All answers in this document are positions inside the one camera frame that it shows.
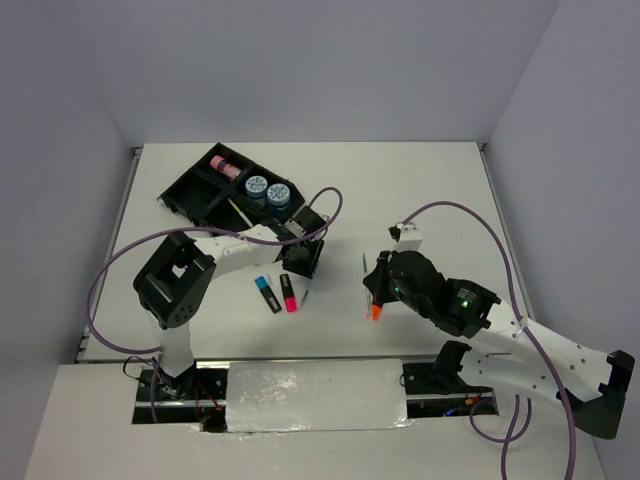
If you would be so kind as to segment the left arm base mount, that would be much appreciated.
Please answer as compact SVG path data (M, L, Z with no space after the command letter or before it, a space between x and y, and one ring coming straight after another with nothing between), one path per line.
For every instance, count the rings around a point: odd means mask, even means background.
M129 357L122 373L136 383L132 414L134 425L192 424L206 433L227 431L226 393L228 367L198 368L192 379L172 392L161 375L151 389L154 361Z

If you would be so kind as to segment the yellow pen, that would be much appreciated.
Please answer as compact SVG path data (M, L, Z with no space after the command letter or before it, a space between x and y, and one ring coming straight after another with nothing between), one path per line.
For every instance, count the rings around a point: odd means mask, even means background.
M231 199L227 199L231 207L237 212L240 218L246 223L248 228L252 228L254 225L249 217L241 210L241 208Z

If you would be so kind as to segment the blue white pen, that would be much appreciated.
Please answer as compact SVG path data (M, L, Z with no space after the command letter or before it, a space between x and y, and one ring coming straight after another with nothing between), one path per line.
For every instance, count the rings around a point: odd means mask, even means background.
M304 291L304 294L302 296L302 299L301 299L301 302L300 302L300 305L299 305L300 309L304 308L304 306L305 306L305 304L307 302L309 293L311 291L311 287L312 287L312 282L309 282L305 287L305 291Z

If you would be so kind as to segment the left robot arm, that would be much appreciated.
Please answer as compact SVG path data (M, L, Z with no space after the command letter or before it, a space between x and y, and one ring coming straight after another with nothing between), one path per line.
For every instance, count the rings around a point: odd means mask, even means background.
M311 279L324 247L327 220L308 206L282 223L276 218L230 235L194 239L169 234L142 267L133 287L141 306L156 320L162 358L158 387L170 397L189 396L199 380L191 350L189 321L209 284L250 266L282 263L287 273Z

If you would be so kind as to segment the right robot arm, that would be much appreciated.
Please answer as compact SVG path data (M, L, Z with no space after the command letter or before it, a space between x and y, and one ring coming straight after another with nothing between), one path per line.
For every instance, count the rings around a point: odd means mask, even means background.
M560 409L597 438L617 436L635 359L605 353L529 321L490 290L445 278L417 251L380 253L363 279L374 307L399 301L449 335L427 382L448 394L462 385L510 391Z

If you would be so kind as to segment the pink cap glue bottle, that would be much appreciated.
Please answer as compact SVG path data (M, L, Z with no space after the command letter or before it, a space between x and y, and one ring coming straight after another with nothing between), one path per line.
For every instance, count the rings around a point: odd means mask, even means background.
M217 172L224 175L230 180L235 180L242 170L235 165L231 164L227 159L221 155L215 155L209 162L209 165Z

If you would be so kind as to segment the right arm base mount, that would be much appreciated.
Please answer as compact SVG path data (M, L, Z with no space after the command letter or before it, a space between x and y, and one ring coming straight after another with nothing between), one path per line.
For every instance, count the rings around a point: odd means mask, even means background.
M468 417L477 404L476 415L498 414L494 391L489 387L470 387L460 380L442 387L436 382L432 362L409 362L402 368L399 384L405 390L410 419Z

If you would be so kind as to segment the blue tape roll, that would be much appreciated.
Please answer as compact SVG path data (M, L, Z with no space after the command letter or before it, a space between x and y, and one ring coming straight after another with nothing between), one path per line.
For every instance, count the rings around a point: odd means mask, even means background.
M264 176L253 175L245 181L246 195L255 201L265 201L269 183Z
M284 183L274 183L266 191L267 204L275 214L282 214L291 203L290 188Z

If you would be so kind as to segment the green white pen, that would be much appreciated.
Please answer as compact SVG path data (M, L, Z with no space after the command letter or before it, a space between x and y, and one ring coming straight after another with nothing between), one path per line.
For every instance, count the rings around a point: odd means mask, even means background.
M368 262L367 262L365 252L362 253L362 271L363 271L362 280L364 285L364 279L368 276ZM373 320L372 296L371 296L370 290L365 285L364 285L364 294L365 294L366 309L367 309L366 318Z

